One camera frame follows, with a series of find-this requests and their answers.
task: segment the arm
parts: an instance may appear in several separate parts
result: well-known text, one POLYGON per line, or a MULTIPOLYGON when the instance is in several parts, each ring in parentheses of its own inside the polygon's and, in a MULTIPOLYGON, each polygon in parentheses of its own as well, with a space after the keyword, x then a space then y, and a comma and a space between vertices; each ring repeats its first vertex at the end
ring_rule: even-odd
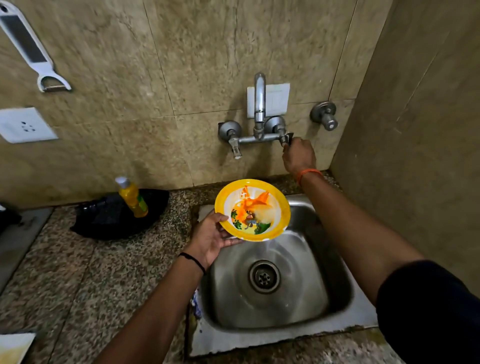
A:
MULTIPOLYGON (((207 269, 220 249, 240 242, 219 231, 218 222, 228 217, 213 211, 197 226, 184 252, 207 269)), ((173 335, 185 314, 187 304, 203 276, 197 264, 179 256, 148 300, 124 328, 103 349, 94 364, 161 363, 173 335)))
MULTIPOLYGON (((293 138, 283 154, 286 170, 294 177, 316 168, 308 140, 293 138)), ((301 187, 317 212, 355 280, 375 305, 378 289, 387 277, 406 263, 424 257, 400 234, 352 203, 318 173, 305 173, 301 187)))

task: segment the black sleeve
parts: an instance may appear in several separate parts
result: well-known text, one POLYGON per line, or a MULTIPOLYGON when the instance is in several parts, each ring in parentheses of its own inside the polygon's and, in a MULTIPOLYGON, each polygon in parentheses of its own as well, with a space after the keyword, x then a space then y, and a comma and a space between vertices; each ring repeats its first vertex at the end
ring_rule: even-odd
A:
POLYGON ((407 364, 480 363, 480 300, 432 261, 394 271, 378 290, 377 316, 407 364))

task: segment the granite countertop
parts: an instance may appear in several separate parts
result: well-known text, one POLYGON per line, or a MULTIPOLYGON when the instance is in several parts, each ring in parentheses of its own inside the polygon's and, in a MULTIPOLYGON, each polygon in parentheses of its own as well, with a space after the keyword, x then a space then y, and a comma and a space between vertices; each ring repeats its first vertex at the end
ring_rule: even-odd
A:
MULTIPOLYGON (((290 177, 268 181, 284 194, 300 193, 290 177)), ((25 363, 91 363, 188 242, 195 211, 212 204, 224 185, 172 191, 165 213, 145 233, 107 243, 71 232, 74 207, 56 208, 0 296, 1 332, 37 333, 25 363)), ((183 322, 165 363, 183 361, 184 330, 183 322)), ((378 329, 235 350, 195 362, 401 363, 378 329)))

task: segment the kitchen wall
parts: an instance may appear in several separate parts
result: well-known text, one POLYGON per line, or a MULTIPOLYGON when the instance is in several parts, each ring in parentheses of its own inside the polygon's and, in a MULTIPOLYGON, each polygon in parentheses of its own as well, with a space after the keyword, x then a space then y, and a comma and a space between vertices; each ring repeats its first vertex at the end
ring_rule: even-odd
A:
POLYGON ((345 192, 480 295, 480 3, 394 1, 332 162, 345 192))
POLYGON ((41 94, 0 32, 0 108, 35 106, 59 140, 0 140, 0 201, 17 207, 89 200, 126 174, 175 189, 284 173, 279 143, 235 160, 217 124, 245 118, 258 71, 290 82, 288 130, 329 167, 391 0, 15 0, 73 91, 41 94), (330 99, 340 126, 313 125, 330 99))

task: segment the yellow bottle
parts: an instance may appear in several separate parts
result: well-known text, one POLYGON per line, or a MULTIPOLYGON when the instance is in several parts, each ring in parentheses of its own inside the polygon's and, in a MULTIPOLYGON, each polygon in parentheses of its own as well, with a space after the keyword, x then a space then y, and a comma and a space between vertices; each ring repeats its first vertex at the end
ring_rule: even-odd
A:
POLYGON ((119 186, 119 194, 127 203, 136 218, 142 218, 148 214, 148 206, 138 191, 138 187, 130 182, 127 177, 117 177, 115 182, 119 186))

